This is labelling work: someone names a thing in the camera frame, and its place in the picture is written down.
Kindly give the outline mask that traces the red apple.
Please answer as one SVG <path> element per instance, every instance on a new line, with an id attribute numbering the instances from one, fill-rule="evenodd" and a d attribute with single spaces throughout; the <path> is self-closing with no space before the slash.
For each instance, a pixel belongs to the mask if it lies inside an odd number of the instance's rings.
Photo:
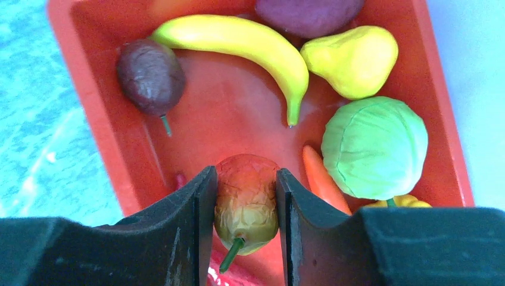
<path id="1" fill-rule="evenodd" d="M 227 249 L 220 273 L 227 272 L 236 256 L 253 254 L 276 236 L 279 169 L 274 161 L 254 154 L 237 154 L 216 165 L 214 228 Z"/>

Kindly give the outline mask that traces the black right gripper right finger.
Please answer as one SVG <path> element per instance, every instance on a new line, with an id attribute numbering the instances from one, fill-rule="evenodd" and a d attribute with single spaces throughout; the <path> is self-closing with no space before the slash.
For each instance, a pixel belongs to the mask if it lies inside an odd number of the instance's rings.
<path id="1" fill-rule="evenodd" d="M 287 285 L 503 285 L 504 212 L 362 208 L 349 216 L 277 172 Z"/>

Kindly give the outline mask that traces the dark purple passion fruit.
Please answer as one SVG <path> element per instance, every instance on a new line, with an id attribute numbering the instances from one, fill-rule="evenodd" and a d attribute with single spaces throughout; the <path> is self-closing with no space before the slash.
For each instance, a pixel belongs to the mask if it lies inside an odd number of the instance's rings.
<path id="1" fill-rule="evenodd" d="M 172 136 L 167 113 L 186 88 L 186 76 L 174 52 L 152 39 L 135 40 L 122 46 L 116 73 L 125 97 L 142 113 L 160 118 Z"/>

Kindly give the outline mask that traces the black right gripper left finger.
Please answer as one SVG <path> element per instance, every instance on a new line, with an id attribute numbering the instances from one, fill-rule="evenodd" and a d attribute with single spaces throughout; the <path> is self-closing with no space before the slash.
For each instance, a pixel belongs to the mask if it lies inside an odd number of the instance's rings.
<path id="1" fill-rule="evenodd" d="M 205 285 L 216 168 L 115 225 L 1 220 L 2 285 Z"/>

